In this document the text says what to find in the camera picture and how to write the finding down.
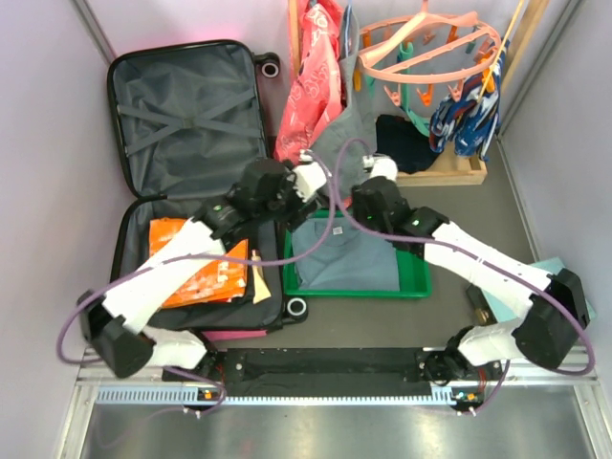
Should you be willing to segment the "blue-grey t-shirt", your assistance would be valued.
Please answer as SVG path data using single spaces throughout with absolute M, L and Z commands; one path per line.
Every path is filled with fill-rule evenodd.
M 387 241 L 334 220 L 320 247 L 295 262 L 297 286 L 306 291 L 400 290 L 395 249 Z

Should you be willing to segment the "green plastic tray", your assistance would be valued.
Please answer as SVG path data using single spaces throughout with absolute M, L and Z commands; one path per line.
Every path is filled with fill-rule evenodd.
M 338 212 L 335 215 L 335 219 L 338 217 L 343 216 Z M 327 236 L 323 234 L 327 225 L 327 220 L 328 212 L 326 210 L 319 210 L 313 217 L 307 220 L 306 223 L 302 224 L 302 226 L 295 231 L 286 231 L 283 243 L 283 256 L 285 258 L 299 256 L 301 259 L 316 251 Z M 430 296 L 432 287 L 428 264 L 409 252 L 399 251 L 397 249 L 395 249 L 395 251 L 397 255 L 400 280 L 400 290 L 397 292 L 301 290 L 297 286 L 295 262 L 284 266 L 282 269 L 284 292 L 286 295 L 290 296 L 323 297 L 421 299 Z

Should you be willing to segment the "pink hard-shell suitcase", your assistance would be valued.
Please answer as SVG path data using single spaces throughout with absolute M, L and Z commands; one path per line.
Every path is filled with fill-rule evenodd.
M 113 278 L 148 259 L 153 220 L 191 216 L 207 197 L 228 191 L 248 164 L 270 156 L 258 80 L 280 68 L 276 53 L 256 54 L 230 39 L 141 50 L 111 63 L 111 124 L 134 195 L 121 220 Z

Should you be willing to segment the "orange item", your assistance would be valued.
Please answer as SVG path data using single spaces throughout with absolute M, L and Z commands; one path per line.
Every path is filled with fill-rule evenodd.
M 161 218 L 149 222 L 148 255 L 153 256 L 166 246 L 181 229 L 186 219 Z M 185 307 L 196 303 L 229 302 L 242 297 L 248 285 L 248 267 L 243 264 L 211 260 L 193 275 L 163 304 L 163 309 Z

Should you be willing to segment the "light blue plastic tray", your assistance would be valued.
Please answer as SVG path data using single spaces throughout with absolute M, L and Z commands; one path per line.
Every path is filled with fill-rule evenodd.
M 537 261 L 532 263 L 531 266 L 553 274 L 559 273 L 565 267 L 561 259 L 558 257 Z M 497 297 L 486 291 L 483 291 L 482 294 L 489 309 L 491 310 L 492 317 L 497 322 L 504 322 L 516 318 L 515 313 Z

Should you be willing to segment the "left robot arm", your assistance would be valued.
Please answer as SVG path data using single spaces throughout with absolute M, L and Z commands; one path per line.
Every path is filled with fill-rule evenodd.
M 149 320 L 190 278 L 257 233 L 269 221 L 296 227 L 316 206 L 327 177 L 318 164 L 289 167 L 272 159 L 249 164 L 228 192 L 204 199 L 179 231 L 130 275 L 104 293 L 83 298 L 83 335 L 120 379 L 145 367 L 176 366 L 196 379 L 216 370 L 217 358 L 188 331 L 149 326 Z

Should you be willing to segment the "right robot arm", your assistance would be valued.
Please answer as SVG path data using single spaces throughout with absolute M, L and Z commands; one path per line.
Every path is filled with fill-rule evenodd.
M 492 295 L 514 317 L 461 329 L 437 353 L 448 371 L 465 379 L 494 361 L 525 359 L 560 373 L 561 364 L 590 322 L 580 277 L 563 268 L 550 273 L 519 262 L 462 230 L 429 207 L 412 207 L 382 176 L 352 189 L 352 216 L 400 251 L 455 273 Z

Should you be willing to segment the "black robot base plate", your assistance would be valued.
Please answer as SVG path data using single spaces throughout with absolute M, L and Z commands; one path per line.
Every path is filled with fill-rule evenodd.
M 412 396 L 429 392 L 426 358 L 420 348 L 234 348 L 196 373 L 232 397 Z

